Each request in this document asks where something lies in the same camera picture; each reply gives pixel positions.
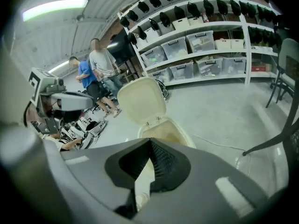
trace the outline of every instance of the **shorts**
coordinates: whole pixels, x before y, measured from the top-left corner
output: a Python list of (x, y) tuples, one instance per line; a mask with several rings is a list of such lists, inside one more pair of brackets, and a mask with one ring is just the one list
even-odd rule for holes
[(91, 82), (91, 84), (86, 88), (86, 91), (87, 94), (93, 98), (95, 103), (105, 97), (105, 92), (101, 90), (97, 81)]

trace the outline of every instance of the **white metal shelving unit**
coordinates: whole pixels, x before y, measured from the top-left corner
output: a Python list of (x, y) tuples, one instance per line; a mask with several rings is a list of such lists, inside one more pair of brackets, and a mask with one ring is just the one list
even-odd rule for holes
[[(216, 0), (209, 0), (209, 1), (213, 4), (213, 6), (216, 10), (217, 9)], [(256, 3), (256, 2), (253, 2), (250, 0), (234, 0), (234, 1), (236, 1), (237, 3), (239, 3), (239, 1), (246, 2), (246, 3), (248, 2), (254, 6), (259, 5), (260, 7), (267, 8), (268, 10), (272, 10), (274, 13), (279, 14), (277, 11), (275, 11), (271, 7), (266, 7), (265, 5), (262, 5), (262, 4), (259, 4), (259, 3)], [(141, 26), (143, 29), (147, 29), (150, 27), (149, 18), (152, 18), (152, 19), (157, 18), (159, 16), (160, 12), (169, 13), (174, 9), (175, 6), (181, 7), (181, 8), (186, 8), (186, 5), (188, 4), (188, 2), (195, 3), (200, 10), (203, 8), (203, 0), (184, 0), (184, 1), (173, 2), (167, 6), (164, 6), (160, 10), (157, 10), (157, 11), (150, 10), (149, 14), (146, 17), (144, 17), (141, 21), (139, 21), (133, 28), (131, 28), (130, 30), (128, 28), (125, 28), (125, 30), (126, 30), (127, 34), (129, 34), (130, 32), (136, 33), (137, 26)], [(135, 3), (129, 10), (135, 9), (137, 6), (138, 6), (138, 2)], [(124, 12), (123, 14), (118, 13), (118, 17), (121, 19), (123, 16), (125, 16), (129, 12), (129, 10)], [(200, 82), (200, 81), (207, 81), (207, 80), (227, 79), (227, 78), (244, 78), (245, 85), (248, 85), (250, 83), (250, 79), (252, 77), (275, 78), (276, 74), (273, 72), (252, 72), (251, 71), (251, 63), (252, 63), (251, 55), (252, 54), (257, 53), (257, 54), (263, 54), (263, 55), (269, 55), (269, 56), (278, 56), (278, 54), (274, 53), (274, 52), (269, 52), (269, 51), (266, 51), (263, 49), (252, 49), (251, 44), (250, 44), (250, 39), (249, 39), (248, 27), (265, 29), (265, 30), (271, 31), (271, 32), (274, 32), (274, 30), (269, 27), (247, 23), (245, 17), (242, 14), (240, 15), (239, 18), (240, 18), (240, 21), (216, 21), (216, 22), (203, 23), (203, 24), (196, 25), (196, 26), (188, 26), (185, 29), (175, 30), (175, 31), (169, 32), (165, 35), (162, 35), (156, 39), (153, 39), (153, 40), (149, 41), (143, 47), (138, 48), (137, 46), (133, 45), (133, 48), (136, 52), (136, 55), (139, 59), (141, 66), (142, 66), (144, 74), (146, 76), (148, 76), (148, 71), (153, 70), (157, 67), (169, 65), (171, 63), (175, 63), (178, 61), (192, 59), (192, 58), (195, 58), (198, 56), (207, 56), (207, 55), (220, 54), (220, 53), (245, 53), (246, 58), (247, 58), (247, 65), (246, 65), (246, 70), (245, 70), (244, 74), (218, 75), (218, 76), (207, 76), (207, 77), (200, 76), (199, 74), (194, 74), (194, 78), (182, 79), (182, 80), (171, 80), (170, 82), (165, 83), (165, 85), (169, 86), (169, 85), (176, 85), (176, 84)], [(166, 60), (164, 62), (152, 65), (150, 67), (146, 67), (144, 65), (143, 60), (140, 56), (140, 54), (146, 52), (147, 50), (150, 50), (156, 46), (161, 45), (164, 42), (167, 42), (167, 41), (170, 41), (170, 40), (182, 37), (182, 36), (186, 36), (186, 35), (197, 33), (197, 32), (202, 32), (202, 31), (208, 31), (208, 30), (213, 30), (213, 31), (222, 30), (223, 31), (223, 30), (231, 30), (231, 29), (235, 29), (235, 28), (241, 28), (243, 30), (244, 43), (245, 43), (245, 47), (246, 47), (245, 49), (220, 49), (220, 50), (216, 49), (216, 50), (203, 51), (203, 52), (199, 52), (199, 53), (191, 53), (188, 55), (176, 57), (171, 60)]]

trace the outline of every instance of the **sneaker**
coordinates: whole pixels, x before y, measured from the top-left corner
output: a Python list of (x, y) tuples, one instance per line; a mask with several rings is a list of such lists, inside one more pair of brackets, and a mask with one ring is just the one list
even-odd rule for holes
[(113, 111), (113, 118), (115, 118), (116, 116), (118, 116), (120, 112), (121, 112), (121, 109), (114, 110)]
[(110, 114), (109, 110), (107, 112), (104, 111), (104, 117), (106, 117), (108, 114)]

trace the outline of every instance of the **fluorescent light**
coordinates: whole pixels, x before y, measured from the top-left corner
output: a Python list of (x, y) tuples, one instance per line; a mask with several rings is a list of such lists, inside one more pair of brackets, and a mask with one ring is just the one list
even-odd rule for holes
[(63, 67), (64, 65), (66, 65), (66, 64), (68, 64), (68, 63), (69, 63), (69, 61), (63, 62), (63, 63), (61, 63), (60, 65), (58, 65), (57, 67), (54, 67), (53, 69), (49, 70), (48, 72), (49, 72), (49, 73), (52, 73), (53, 71), (59, 69), (60, 67)]
[(44, 13), (49, 13), (62, 9), (69, 8), (84, 8), (86, 7), (88, 0), (59, 0), (54, 2), (48, 2), (23, 12), (23, 21), (28, 21), (31, 18), (39, 16)]
[(107, 48), (109, 48), (109, 47), (115, 47), (117, 45), (118, 45), (118, 42), (114, 42), (114, 43), (111, 43), (110, 45), (108, 45)]

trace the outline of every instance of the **cable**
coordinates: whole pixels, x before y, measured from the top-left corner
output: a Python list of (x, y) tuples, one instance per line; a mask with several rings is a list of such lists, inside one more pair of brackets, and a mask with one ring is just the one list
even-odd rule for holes
[[(208, 142), (208, 143), (210, 143), (210, 144), (213, 144), (213, 145), (215, 145), (215, 146), (219, 146), (219, 147), (228, 147), (228, 148), (232, 148), (232, 149), (241, 150), (241, 151), (244, 151), (244, 152), (246, 151), (246, 150), (244, 150), (244, 149), (242, 149), (242, 148), (239, 148), (239, 147), (225, 146), (225, 145), (215, 144), (215, 143), (213, 143), (213, 142), (211, 142), (211, 141), (209, 141), (209, 140), (206, 140), (206, 139), (204, 139), (204, 138), (202, 138), (202, 137), (199, 137), (198, 135), (195, 135), (195, 134), (193, 134), (193, 133), (192, 133), (192, 135), (194, 135), (195, 137), (198, 137), (198, 138), (200, 138), (201, 140), (204, 140), (204, 141), (206, 141), (206, 142)], [(250, 175), (250, 170), (251, 170), (251, 155), (248, 154), (248, 156), (250, 157), (250, 160), (249, 160), (249, 170), (248, 170), (247, 176)], [(236, 167), (235, 167), (236, 169), (238, 169), (239, 159), (242, 158), (242, 157), (243, 157), (243, 154), (241, 154), (241, 155), (238, 157), (238, 159), (237, 159), (237, 161), (236, 161)]]
[(29, 106), (31, 105), (31, 101), (28, 102), (26, 108), (25, 108), (25, 111), (23, 113), (23, 122), (24, 122), (24, 126), (27, 127), (27, 118), (26, 118), (26, 113), (27, 113), (27, 110), (29, 108)]

